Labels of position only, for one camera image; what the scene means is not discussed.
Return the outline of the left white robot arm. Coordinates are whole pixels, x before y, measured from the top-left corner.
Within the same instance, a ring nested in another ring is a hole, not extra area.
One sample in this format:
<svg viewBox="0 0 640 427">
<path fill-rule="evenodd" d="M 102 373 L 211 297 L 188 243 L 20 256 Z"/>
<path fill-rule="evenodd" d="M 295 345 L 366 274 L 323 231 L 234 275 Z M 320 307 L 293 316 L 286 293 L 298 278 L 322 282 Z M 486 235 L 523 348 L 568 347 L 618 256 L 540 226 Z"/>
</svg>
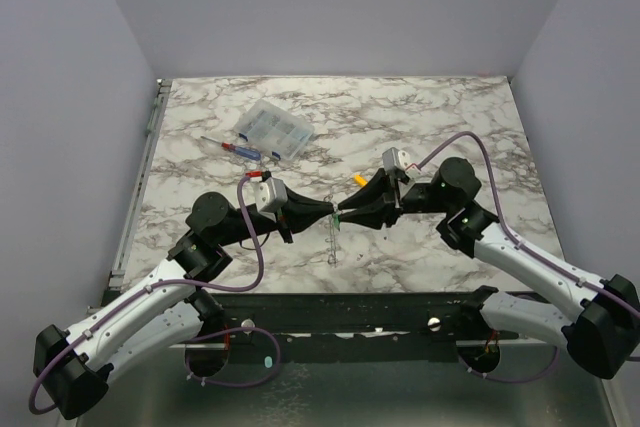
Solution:
<svg viewBox="0 0 640 427">
<path fill-rule="evenodd" d="M 211 293 L 245 293 L 260 285 L 265 273 L 260 236 L 277 232 L 291 242 L 293 234 L 334 212 L 331 203 L 299 195 L 277 179 L 256 183 L 254 192 L 254 203 L 236 205 L 218 192 L 202 194 L 186 219 L 187 233 L 144 279 L 66 329 L 43 329 L 35 341 L 30 413 L 56 410 L 67 420 L 77 418 L 142 355 L 227 335 L 223 308 Z M 232 261 L 225 246 L 244 240 L 256 252 L 255 279 L 244 286 L 216 284 Z"/>
</svg>

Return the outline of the green capped key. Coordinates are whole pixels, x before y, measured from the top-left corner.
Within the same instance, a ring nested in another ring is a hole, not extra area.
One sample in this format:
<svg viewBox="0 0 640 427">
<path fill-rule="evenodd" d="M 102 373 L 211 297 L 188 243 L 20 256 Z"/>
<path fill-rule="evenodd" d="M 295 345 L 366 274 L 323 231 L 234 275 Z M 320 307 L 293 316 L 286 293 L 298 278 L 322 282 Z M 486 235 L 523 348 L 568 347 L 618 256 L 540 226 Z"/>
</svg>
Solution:
<svg viewBox="0 0 640 427">
<path fill-rule="evenodd" d="M 340 229 L 340 225 L 341 225 L 341 221 L 340 221 L 340 214 L 339 213 L 334 213 L 331 216 L 331 221 L 332 221 L 332 225 L 336 230 Z"/>
</svg>

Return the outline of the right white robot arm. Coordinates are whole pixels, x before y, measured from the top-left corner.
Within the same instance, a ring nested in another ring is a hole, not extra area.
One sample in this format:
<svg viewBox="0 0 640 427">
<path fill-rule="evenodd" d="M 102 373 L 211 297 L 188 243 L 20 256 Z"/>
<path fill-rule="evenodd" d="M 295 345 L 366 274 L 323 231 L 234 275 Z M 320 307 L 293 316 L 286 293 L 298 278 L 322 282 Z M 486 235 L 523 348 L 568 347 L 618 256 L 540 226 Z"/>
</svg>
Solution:
<svg viewBox="0 0 640 427">
<path fill-rule="evenodd" d="M 502 226 L 475 200 L 481 182 L 471 164 L 446 159 L 428 183 L 417 168 L 385 161 L 358 192 L 339 204 L 339 220 L 372 229 L 406 214 L 440 214 L 436 229 L 448 247 L 490 264 L 541 296 L 518 299 L 490 291 L 459 314 L 461 330 L 481 338 L 510 331 L 567 351 L 588 373 L 613 378 L 639 345 L 639 296 L 621 275 L 604 279 L 558 259 Z"/>
</svg>

